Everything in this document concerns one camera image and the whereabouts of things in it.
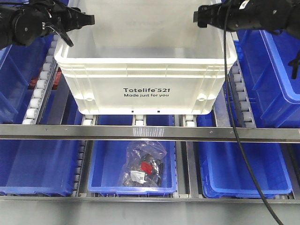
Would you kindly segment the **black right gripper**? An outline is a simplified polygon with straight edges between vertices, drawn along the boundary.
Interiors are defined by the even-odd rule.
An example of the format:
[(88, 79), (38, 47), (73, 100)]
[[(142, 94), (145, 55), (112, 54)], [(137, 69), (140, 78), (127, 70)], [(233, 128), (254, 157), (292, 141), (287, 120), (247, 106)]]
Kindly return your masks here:
[(226, 0), (225, 2), (202, 5), (193, 14), (193, 22), (199, 28), (208, 25), (228, 31), (248, 30), (248, 15), (244, 0)]

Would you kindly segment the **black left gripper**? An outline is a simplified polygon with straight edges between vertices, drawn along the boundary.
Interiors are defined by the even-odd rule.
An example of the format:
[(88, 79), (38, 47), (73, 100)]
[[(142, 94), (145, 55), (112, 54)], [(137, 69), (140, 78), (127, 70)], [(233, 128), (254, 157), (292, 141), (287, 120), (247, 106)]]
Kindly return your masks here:
[(43, 32), (69, 32), (95, 24), (94, 15), (82, 14), (81, 9), (68, 7), (60, 0), (43, 0), (42, 12), (45, 13)]

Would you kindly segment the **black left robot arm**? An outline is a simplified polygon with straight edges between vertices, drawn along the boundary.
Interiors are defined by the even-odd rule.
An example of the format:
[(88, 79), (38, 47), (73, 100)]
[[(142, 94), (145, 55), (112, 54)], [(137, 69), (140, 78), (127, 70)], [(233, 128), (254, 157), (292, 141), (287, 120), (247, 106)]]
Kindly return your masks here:
[(29, 46), (36, 38), (52, 34), (74, 46), (68, 32), (94, 25), (94, 15), (59, 0), (29, 0), (0, 3), (0, 48), (10, 45)]

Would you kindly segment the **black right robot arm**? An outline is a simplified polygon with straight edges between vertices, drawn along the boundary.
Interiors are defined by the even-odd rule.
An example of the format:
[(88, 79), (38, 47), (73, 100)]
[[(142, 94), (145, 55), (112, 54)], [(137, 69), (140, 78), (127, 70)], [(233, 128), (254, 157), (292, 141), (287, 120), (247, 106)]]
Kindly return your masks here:
[(298, 0), (226, 0), (201, 5), (193, 14), (198, 27), (208, 25), (228, 31), (285, 31), (300, 38), (300, 2)]

